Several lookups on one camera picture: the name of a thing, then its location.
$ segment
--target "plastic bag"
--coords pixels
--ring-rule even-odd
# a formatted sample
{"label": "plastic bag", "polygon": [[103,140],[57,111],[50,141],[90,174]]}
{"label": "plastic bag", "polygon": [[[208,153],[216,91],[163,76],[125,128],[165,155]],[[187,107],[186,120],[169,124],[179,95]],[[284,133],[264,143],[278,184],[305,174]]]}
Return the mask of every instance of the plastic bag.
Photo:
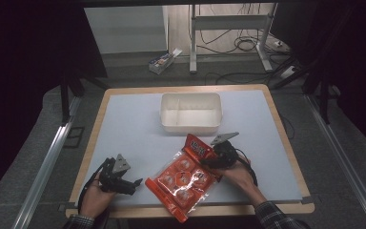
{"label": "plastic bag", "polygon": [[201,158],[215,158],[213,148],[194,135],[187,135],[182,152],[154,177],[145,181],[177,220],[184,222],[194,206],[207,196],[207,191],[221,176],[203,168]]}

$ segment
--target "gray floor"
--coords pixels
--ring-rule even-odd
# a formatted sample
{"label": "gray floor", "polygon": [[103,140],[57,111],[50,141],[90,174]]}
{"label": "gray floor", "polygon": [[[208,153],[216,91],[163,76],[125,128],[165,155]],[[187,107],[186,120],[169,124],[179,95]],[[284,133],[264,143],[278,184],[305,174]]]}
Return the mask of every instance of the gray floor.
{"label": "gray floor", "polygon": [[[219,77],[213,73],[263,73],[261,63],[254,56],[236,59],[200,58],[196,75],[189,74],[189,65],[185,59],[177,60],[165,72],[157,75],[149,73],[145,62],[141,64],[136,58],[132,59],[136,63],[134,66],[112,65],[110,63],[117,61],[110,56],[107,58],[105,63],[109,78],[102,80],[115,88],[213,85]],[[218,83],[233,84],[232,80],[250,82],[253,79],[257,80],[252,83],[263,83],[266,75],[242,74],[230,76],[229,80],[220,79]],[[316,123],[300,90],[301,84],[302,79],[299,79],[280,90],[272,91],[274,103],[285,117],[288,136],[315,203],[313,213],[292,217],[306,221],[312,228],[366,228],[366,214]],[[82,140],[75,148],[62,149],[29,228],[59,228],[66,221],[62,207],[70,206],[68,199],[73,182],[104,94],[103,90],[89,82],[84,81],[84,85],[86,94],[72,126],[84,128]],[[28,140],[0,182],[0,228],[10,228],[13,225],[60,125],[59,89],[46,93],[43,104],[44,108]],[[329,105],[330,126],[366,185],[366,138],[339,110],[335,100],[331,100]],[[68,146],[74,144],[71,140],[66,142]],[[183,225],[173,219],[122,220],[123,228],[211,228],[216,225],[216,228],[249,228],[254,225],[254,218],[189,219]],[[114,220],[110,221],[108,228],[116,228]]]}

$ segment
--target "sleeve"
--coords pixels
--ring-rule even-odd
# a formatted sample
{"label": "sleeve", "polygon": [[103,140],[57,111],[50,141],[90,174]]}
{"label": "sleeve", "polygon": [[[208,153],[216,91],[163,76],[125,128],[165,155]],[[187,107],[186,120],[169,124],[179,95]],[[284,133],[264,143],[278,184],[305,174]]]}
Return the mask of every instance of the sleeve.
{"label": "sleeve", "polygon": [[257,218],[263,228],[266,229],[306,229],[304,223],[288,218],[281,210],[272,202],[264,202],[254,209]]}
{"label": "sleeve", "polygon": [[63,229],[91,229],[93,228],[94,219],[80,215],[71,215]]}

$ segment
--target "white container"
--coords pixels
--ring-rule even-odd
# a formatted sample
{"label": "white container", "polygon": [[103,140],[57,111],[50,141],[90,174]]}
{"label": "white container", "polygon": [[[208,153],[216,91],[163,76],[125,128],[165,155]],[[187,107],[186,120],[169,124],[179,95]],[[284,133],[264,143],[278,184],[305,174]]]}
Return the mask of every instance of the white container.
{"label": "white container", "polygon": [[161,122],[167,132],[211,134],[222,119],[219,94],[163,94]]}

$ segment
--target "hand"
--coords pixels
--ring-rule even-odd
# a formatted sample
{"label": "hand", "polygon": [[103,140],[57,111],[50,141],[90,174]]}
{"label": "hand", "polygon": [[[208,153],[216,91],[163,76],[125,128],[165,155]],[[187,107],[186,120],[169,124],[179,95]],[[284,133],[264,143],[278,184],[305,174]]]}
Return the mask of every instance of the hand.
{"label": "hand", "polygon": [[260,203],[267,201],[257,186],[254,185],[254,179],[241,162],[237,161],[228,169],[219,169],[216,171],[223,177],[227,178],[232,184],[239,187],[249,198],[254,208]]}
{"label": "hand", "polygon": [[99,216],[110,204],[115,194],[103,192],[99,186],[99,174],[89,186],[83,197],[80,215],[95,219]]}

